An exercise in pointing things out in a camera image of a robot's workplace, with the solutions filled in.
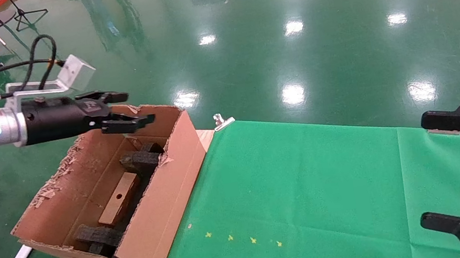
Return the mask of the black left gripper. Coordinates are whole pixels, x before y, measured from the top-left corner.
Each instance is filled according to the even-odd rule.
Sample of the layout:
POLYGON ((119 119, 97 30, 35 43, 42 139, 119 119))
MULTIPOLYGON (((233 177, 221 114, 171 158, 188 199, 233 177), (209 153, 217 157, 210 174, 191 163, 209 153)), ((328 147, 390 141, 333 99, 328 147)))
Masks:
POLYGON ((103 134, 133 134, 155 121, 154 114, 127 116, 111 113, 110 103, 125 102, 129 94, 124 92, 90 91, 75 98, 49 98, 42 102, 24 101, 27 139, 26 145, 74 137, 92 129, 103 134))

